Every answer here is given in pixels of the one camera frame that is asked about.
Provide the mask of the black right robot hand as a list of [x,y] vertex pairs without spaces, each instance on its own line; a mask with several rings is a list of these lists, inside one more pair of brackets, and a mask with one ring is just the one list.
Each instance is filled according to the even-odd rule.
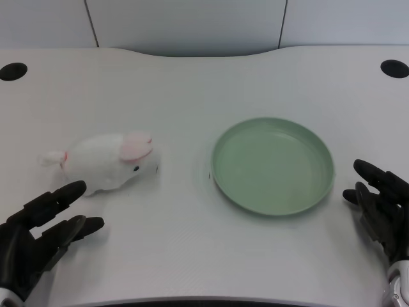
[[408,182],[360,159],[353,168],[378,193],[357,182],[354,189],[343,191],[343,198],[360,209],[361,223],[382,245],[390,265],[408,260]]

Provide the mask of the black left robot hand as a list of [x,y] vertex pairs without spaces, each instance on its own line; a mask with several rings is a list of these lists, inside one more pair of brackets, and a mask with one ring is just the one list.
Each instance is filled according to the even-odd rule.
[[23,306],[42,274],[51,271],[71,243],[101,229],[101,217],[75,216],[34,238],[31,229],[43,226],[86,192],[82,180],[46,192],[25,204],[1,224],[1,306]]

